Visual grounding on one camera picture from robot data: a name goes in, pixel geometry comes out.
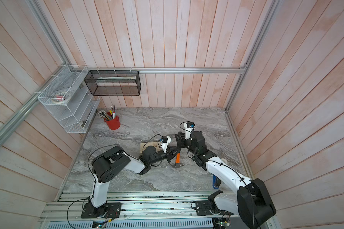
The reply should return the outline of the orange black claw hammer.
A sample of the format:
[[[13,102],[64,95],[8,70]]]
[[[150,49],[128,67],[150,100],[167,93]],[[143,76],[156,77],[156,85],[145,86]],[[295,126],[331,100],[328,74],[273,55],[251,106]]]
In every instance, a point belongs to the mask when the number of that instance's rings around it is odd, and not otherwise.
[[[180,167],[183,167],[183,166],[184,166],[184,163],[182,163],[181,160],[180,160],[180,153],[178,153],[178,154],[176,155],[176,157],[175,157],[175,163],[174,163],[174,164],[169,163],[169,164],[170,164],[170,166],[171,166],[172,168],[174,168],[174,169],[178,169],[178,168],[180,168]]]

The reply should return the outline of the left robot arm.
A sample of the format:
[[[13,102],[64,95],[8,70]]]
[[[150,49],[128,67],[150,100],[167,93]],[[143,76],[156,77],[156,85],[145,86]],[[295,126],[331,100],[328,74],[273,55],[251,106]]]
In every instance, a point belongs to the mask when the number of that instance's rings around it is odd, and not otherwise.
[[[110,181],[122,170],[126,169],[144,175],[151,170],[155,163],[163,160],[170,162],[180,151],[180,148],[166,144],[160,151],[156,151],[153,146],[148,146],[139,158],[135,158],[127,154],[120,145],[113,145],[111,149],[94,158],[91,163],[92,174],[95,179],[90,198],[92,206],[98,209],[106,204]]]

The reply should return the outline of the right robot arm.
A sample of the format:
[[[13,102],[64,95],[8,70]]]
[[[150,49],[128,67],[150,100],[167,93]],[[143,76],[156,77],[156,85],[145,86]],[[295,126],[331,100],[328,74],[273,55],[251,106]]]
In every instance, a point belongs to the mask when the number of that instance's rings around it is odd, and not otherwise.
[[[218,190],[208,197],[204,207],[200,201],[196,202],[198,213],[233,213],[240,216],[250,229],[259,228],[276,215],[276,208],[264,182],[259,178],[246,177],[228,166],[207,148],[201,131],[194,131],[189,137],[183,132],[178,132],[175,139],[178,148],[186,148],[192,153],[191,159],[199,167],[216,176],[234,192],[230,195]]]

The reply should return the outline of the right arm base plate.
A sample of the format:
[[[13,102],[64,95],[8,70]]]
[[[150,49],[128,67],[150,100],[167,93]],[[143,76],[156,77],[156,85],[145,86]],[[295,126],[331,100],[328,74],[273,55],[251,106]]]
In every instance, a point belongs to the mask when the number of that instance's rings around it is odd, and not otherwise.
[[[195,206],[192,207],[196,210],[198,216],[213,216],[213,215],[224,215],[226,212],[234,213],[238,209],[237,206],[227,205],[219,209],[215,204],[209,200],[199,200],[194,202]]]

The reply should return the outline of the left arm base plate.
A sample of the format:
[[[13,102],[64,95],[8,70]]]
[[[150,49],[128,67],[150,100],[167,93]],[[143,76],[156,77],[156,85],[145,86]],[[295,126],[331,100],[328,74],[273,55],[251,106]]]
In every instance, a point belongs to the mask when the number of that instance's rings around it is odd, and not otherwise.
[[[122,203],[105,203],[98,208],[95,208],[89,201],[85,204],[83,212],[81,214],[82,219],[92,218],[108,218],[114,220],[120,216]]]

